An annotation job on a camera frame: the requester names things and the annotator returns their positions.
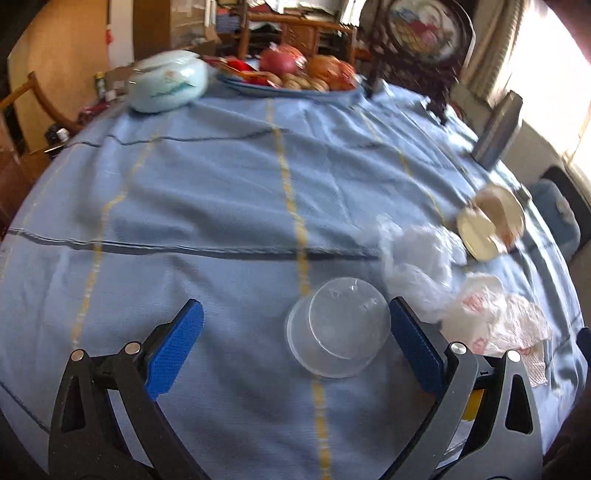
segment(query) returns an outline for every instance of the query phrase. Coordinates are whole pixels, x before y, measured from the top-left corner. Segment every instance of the white plastic bag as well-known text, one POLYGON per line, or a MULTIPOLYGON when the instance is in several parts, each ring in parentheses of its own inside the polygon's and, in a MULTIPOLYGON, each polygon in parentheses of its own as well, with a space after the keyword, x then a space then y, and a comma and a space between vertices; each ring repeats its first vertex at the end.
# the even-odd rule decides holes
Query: white plastic bag
POLYGON ((421 321, 438 322, 452 300, 452 263, 466 263, 462 240, 443 226, 402 230, 388 215, 377 220, 389 297, 403 297, 421 321))
POLYGON ((503 284, 494 275, 468 275, 443 316, 441 333, 448 342, 464 343, 483 355, 491 337, 490 326, 506 310, 503 284))
POLYGON ((441 324, 448 342, 473 353, 502 357, 517 350, 532 386, 546 382, 543 341, 552 336, 544 313, 520 295, 506 293, 494 275, 468 275, 441 324))

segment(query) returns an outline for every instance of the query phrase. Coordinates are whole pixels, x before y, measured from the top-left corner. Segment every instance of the clutter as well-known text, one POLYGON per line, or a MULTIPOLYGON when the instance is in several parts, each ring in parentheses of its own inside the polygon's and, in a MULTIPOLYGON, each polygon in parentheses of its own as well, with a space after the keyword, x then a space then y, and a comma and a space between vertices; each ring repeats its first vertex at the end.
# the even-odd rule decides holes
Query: clutter
POLYGON ((550 329, 544 313, 520 295, 505 292, 498 277, 470 274, 441 324, 448 342, 462 342, 473 353, 502 357, 517 350, 533 387, 546 383, 544 347, 550 329))
POLYGON ((466 264, 462 240, 443 226, 402 230, 378 216, 379 246, 389 299, 401 296, 427 323, 443 317, 452 297, 452 263, 466 264))
POLYGON ((321 377, 351 377, 367 367, 390 333, 388 302, 358 278, 335 278, 300 299, 287 319, 297 360, 321 377))
POLYGON ((510 190, 491 183, 458 214, 456 223, 468 251, 487 262, 515 247, 525 231, 525 214, 510 190))

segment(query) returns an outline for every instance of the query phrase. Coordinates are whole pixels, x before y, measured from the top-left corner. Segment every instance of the wooden chair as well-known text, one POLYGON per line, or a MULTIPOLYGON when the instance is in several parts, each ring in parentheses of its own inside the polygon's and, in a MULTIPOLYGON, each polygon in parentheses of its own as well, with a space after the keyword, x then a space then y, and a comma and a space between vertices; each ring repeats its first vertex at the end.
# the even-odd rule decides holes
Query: wooden chair
POLYGON ((242 3, 241 33, 238 46, 238 58, 244 59, 248 53, 248 43, 251 31, 250 22, 269 22, 281 24, 281 42, 287 43, 304 54, 312 57, 318 53, 320 33, 322 31, 338 31, 350 36, 347 52, 347 61, 355 64, 355 47, 357 43, 357 27, 338 23, 308 20, 307 18, 294 17, 292 15, 263 14, 248 11, 248 2, 242 3))
POLYGON ((0 101, 0 238, 4 237, 32 186, 49 166, 50 157, 47 152, 53 150, 41 149, 19 157, 14 146, 5 122, 4 110, 29 90, 33 91, 43 110, 72 135, 82 130, 82 126, 66 118, 51 104, 41 90, 35 72, 28 75, 28 81, 24 85, 0 101))
POLYGON ((430 98, 442 124, 450 88, 472 55, 470 17, 454 0, 381 3, 369 39, 369 93, 379 78, 430 98))

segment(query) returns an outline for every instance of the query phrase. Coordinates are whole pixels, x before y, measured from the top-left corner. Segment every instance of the jar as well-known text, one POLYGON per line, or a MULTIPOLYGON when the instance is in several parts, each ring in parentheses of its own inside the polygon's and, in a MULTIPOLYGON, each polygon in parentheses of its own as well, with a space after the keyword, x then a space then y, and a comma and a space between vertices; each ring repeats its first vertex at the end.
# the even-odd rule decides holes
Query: jar
POLYGON ((139 61, 128 80, 129 104, 138 112, 177 108, 207 90, 207 64, 187 50, 171 50, 139 61))

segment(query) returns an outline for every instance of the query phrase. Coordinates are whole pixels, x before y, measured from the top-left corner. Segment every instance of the wall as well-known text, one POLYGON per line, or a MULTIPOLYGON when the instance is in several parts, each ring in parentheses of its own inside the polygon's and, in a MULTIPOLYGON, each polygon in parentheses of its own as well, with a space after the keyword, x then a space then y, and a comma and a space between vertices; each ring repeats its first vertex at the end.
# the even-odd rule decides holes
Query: wall
MULTIPOLYGON (((110 69, 105 41, 107 0, 51 0, 41 9, 8 57, 11 88, 35 71, 49 100, 75 119, 96 101, 93 76, 110 69)), ((32 93, 15 103, 30 150, 46 146, 43 133, 53 121, 32 93)))
POLYGON ((111 68, 125 67, 134 61, 134 0, 109 1, 111 68))

